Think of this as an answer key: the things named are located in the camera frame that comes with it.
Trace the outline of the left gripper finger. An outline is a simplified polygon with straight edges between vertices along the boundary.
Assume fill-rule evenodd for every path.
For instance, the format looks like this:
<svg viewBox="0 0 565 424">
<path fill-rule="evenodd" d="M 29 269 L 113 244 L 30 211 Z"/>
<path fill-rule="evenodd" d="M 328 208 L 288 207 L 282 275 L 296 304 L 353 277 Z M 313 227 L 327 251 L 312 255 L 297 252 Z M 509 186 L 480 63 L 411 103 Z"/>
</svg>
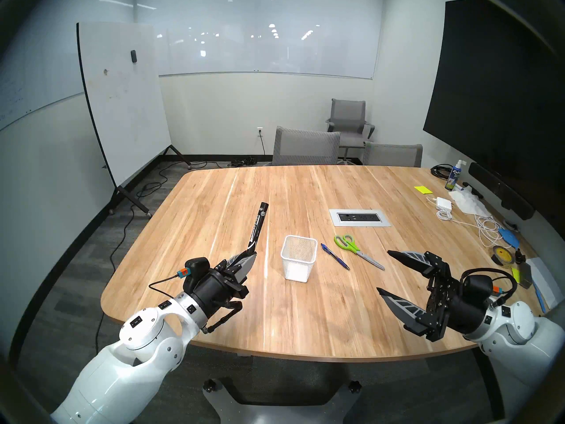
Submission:
<svg viewBox="0 0 565 424">
<path fill-rule="evenodd" d="M 241 261 L 242 253 L 231 257 L 230 259 L 224 259 L 218 265 L 215 266 L 215 271 L 225 274 L 226 270 L 233 275 L 241 275 Z"/>
<path fill-rule="evenodd" d="M 232 283 L 242 285 L 247 274 L 252 269 L 257 252 L 244 251 L 229 259 L 229 280 Z"/>
</svg>

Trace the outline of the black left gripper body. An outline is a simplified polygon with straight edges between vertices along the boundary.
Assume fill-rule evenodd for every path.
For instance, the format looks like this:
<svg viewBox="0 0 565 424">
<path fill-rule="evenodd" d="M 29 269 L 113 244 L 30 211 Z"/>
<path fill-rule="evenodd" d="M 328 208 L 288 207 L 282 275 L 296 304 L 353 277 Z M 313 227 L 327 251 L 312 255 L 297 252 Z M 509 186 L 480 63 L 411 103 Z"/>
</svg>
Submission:
<svg viewBox="0 0 565 424">
<path fill-rule="evenodd" d="M 230 318 L 242 309 L 241 302 L 232 302 L 233 298 L 244 299 L 249 293 L 247 286 L 227 279 L 226 276 L 208 271 L 199 279 L 192 277 L 192 299 L 211 318 L 220 308 L 230 309 L 224 318 Z"/>
</svg>

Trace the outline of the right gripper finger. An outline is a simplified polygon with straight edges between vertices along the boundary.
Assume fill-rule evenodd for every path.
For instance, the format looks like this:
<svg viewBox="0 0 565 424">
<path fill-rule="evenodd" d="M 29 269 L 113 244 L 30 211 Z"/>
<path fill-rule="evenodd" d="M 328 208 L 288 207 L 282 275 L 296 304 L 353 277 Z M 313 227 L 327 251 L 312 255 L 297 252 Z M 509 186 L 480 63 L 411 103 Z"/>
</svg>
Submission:
<svg viewBox="0 0 565 424">
<path fill-rule="evenodd" d="M 446 330 L 446 308 L 436 312 L 426 312 L 414 303 L 394 295 L 382 288 L 377 288 L 388 308 L 403 323 L 408 332 L 418 337 L 426 336 L 431 342 L 443 338 Z"/>
<path fill-rule="evenodd" d="M 449 281 L 449 279 L 451 279 L 449 265 L 444 262 L 442 258 L 431 252 L 419 253 L 413 251 L 398 252 L 388 250 L 388 255 L 428 279 L 428 290 L 434 289 L 436 281 L 443 282 L 444 280 Z"/>
</svg>

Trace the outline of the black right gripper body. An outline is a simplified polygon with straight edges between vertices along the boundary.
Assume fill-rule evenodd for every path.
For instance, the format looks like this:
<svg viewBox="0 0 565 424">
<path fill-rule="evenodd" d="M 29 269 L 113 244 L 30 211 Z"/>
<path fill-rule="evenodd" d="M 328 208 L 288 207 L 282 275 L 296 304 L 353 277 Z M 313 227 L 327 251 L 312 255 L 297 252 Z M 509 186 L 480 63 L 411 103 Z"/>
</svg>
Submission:
<svg viewBox="0 0 565 424">
<path fill-rule="evenodd" d="M 486 313 L 486 280 L 436 281 L 427 312 L 446 308 L 446 327 L 469 334 L 483 323 Z"/>
</svg>

